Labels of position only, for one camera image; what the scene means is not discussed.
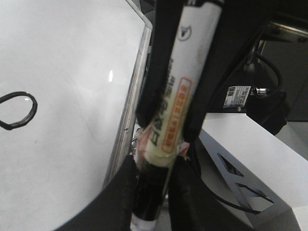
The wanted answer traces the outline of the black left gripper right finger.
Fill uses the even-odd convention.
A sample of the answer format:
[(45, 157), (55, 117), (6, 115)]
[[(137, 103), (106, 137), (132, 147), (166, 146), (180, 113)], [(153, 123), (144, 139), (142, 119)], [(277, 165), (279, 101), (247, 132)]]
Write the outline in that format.
[(179, 156), (169, 181), (169, 214), (173, 231), (251, 231), (221, 205)]

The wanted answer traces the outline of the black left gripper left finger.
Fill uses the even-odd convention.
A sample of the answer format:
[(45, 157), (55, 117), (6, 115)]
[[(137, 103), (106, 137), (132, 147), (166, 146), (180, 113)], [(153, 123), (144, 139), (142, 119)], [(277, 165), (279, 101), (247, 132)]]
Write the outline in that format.
[(137, 184), (133, 156), (127, 155), (108, 185), (58, 231), (129, 231)]

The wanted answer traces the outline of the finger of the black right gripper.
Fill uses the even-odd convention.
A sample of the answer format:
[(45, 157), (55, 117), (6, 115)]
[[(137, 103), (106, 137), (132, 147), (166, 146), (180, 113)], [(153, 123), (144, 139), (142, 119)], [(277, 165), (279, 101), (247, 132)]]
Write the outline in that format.
[(150, 124), (166, 84), (167, 68), (182, 13), (183, 0), (157, 0), (154, 5), (152, 52), (145, 82), (136, 108), (141, 127)]
[(227, 78), (247, 58), (273, 14), (272, 0), (225, 1), (187, 113), (183, 128), (186, 142), (193, 142), (198, 137), (211, 101)]

